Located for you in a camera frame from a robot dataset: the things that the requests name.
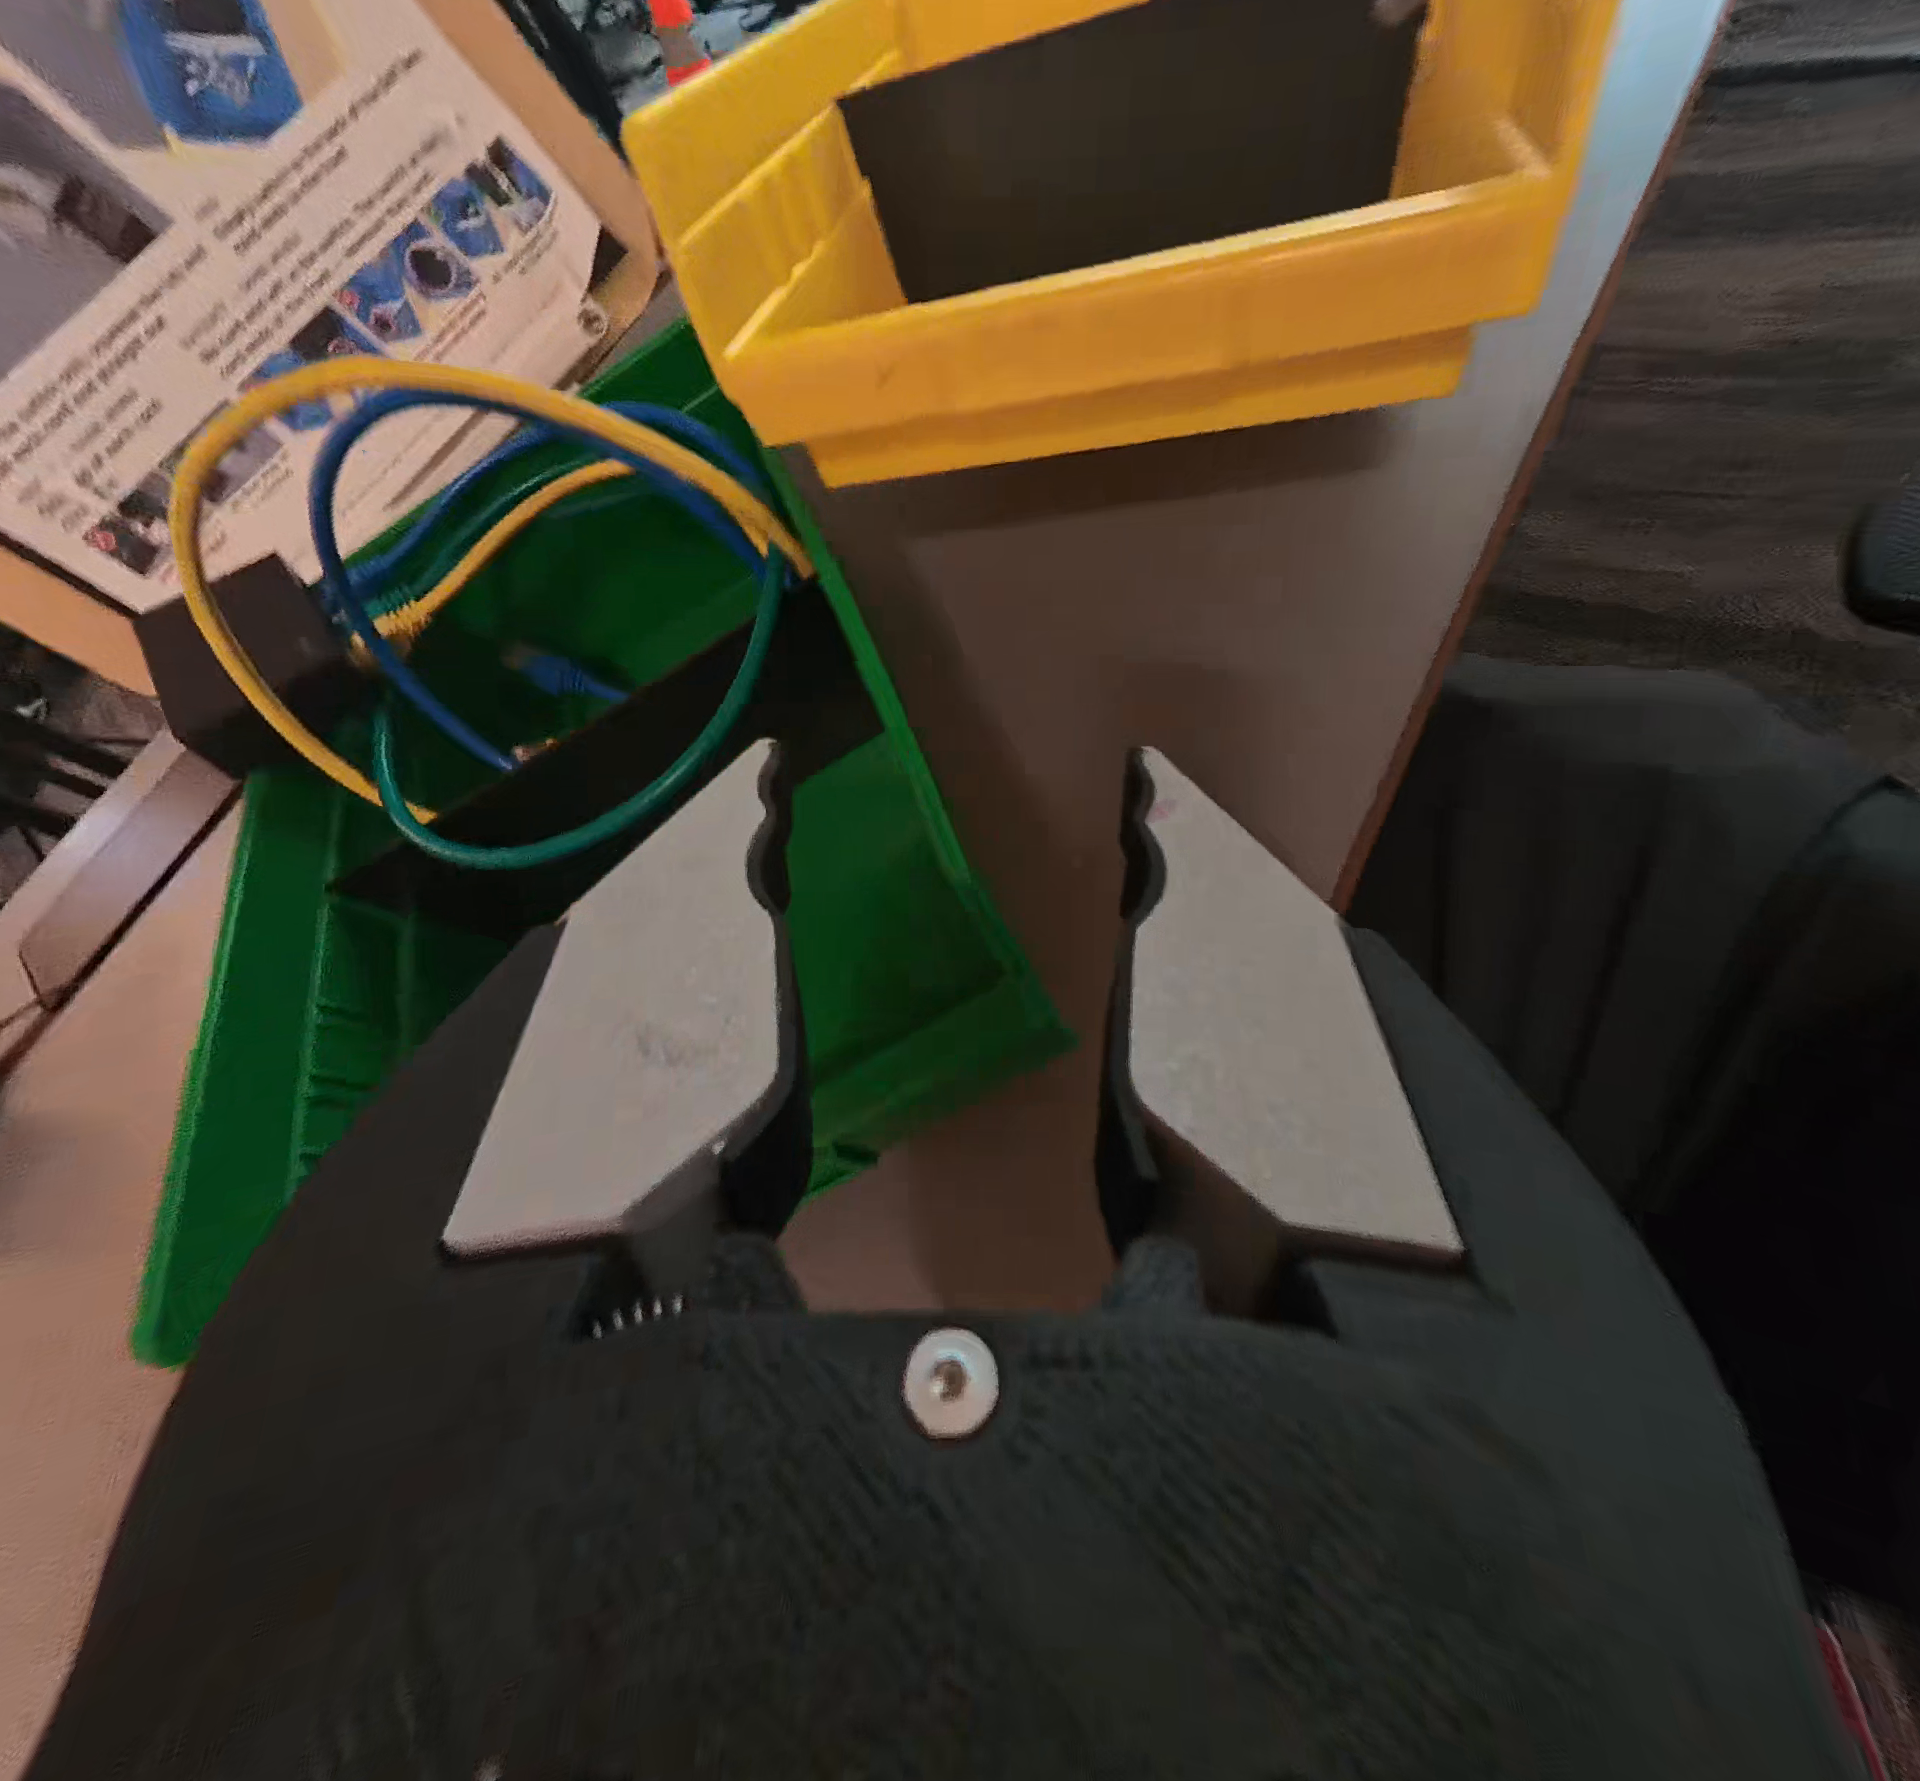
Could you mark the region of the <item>green plastic bin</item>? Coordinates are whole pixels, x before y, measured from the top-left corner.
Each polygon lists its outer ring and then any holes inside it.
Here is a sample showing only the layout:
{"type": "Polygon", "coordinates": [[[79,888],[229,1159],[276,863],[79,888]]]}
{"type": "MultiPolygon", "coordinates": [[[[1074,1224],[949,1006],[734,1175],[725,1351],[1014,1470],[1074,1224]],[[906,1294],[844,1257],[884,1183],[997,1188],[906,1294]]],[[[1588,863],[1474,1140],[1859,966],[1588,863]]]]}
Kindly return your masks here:
{"type": "MultiPolygon", "coordinates": [[[[880,738],[801,783],[792,807],[810,1191],[822,1192],[906,1128],[1064,1053],[1070,1033],[968,864],[804,497],[722,395],[693,328],[660,328],[588,396],[681,413],[740,455],[812,549],[817,577],[796,591],[825,591],[880,714],[880,738]]],[[[434,615],[415,657],[497,747],[556,746],[750,629],[755,598],[731,552],[629,479],[531,525],[434,615]]],[[[259,721],[182,604],[136,633],[174,738],[229,778],[250,771],[130,1317],[130,1354],[175,1368],[326,1149],[531,929],[500,940],[333,899],[337,874],[401,843],[385,818],[259,721]]],[[[394,729],[409,798],[444,822],[492,785],[409,709],[394,729]]]]}

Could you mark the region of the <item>black chair base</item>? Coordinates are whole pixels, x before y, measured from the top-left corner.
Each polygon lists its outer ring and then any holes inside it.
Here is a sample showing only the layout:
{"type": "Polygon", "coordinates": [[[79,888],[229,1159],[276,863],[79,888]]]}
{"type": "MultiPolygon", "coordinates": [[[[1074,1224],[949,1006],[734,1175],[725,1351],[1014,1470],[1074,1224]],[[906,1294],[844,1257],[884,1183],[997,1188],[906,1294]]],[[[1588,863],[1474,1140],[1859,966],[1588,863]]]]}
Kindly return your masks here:
{"type": "Polygon", "coordinates": [[[1861,512],[1839,554],[1839,593],[1866,629],[1918,637],[1918,485],[1861,512]]]}

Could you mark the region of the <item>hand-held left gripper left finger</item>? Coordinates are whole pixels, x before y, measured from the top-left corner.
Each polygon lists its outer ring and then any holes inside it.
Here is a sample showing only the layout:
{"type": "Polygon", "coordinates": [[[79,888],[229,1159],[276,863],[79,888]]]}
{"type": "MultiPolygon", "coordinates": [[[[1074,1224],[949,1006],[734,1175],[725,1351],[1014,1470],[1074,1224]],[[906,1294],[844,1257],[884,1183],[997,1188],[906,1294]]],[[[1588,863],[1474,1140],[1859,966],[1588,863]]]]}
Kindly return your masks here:
{"type": "Polygon", "coordinates": [[[444,1253],[777,1239],[812,1170],[792,775],[748,743],[563,916],[444,1253]]]}

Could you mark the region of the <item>yellow plastic bin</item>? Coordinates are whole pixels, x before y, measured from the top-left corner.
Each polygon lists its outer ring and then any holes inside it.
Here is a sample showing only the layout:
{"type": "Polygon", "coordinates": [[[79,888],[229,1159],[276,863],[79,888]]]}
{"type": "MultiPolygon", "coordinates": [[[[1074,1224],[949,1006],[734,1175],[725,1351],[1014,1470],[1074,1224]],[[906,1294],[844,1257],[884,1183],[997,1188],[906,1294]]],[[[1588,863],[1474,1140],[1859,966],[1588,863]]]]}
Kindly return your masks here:
{"type": "Polygon", "coordinates": [[[910,305],[841,98],[1144,0],[817,0],[625,153],[734,407],[831,485],[1447,396],[1532,313],[1621,0],[1425,0],[1389,201],[910,305]]]}

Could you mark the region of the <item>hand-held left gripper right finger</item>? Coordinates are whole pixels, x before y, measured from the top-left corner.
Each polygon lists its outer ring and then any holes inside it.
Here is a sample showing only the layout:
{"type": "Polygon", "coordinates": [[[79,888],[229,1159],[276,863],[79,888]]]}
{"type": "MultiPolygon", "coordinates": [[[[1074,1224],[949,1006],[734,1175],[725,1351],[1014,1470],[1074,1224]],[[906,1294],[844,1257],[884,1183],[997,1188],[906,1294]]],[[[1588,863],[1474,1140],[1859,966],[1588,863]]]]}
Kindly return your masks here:
{"type": "Polygon", "coordinates": [[[1460,1267],[1330,906],[1154,747],[1122,771],[1120,853],[1092,1143],[1114,1257],[1159,1234],[1200,1267],[1460,1267]]]}

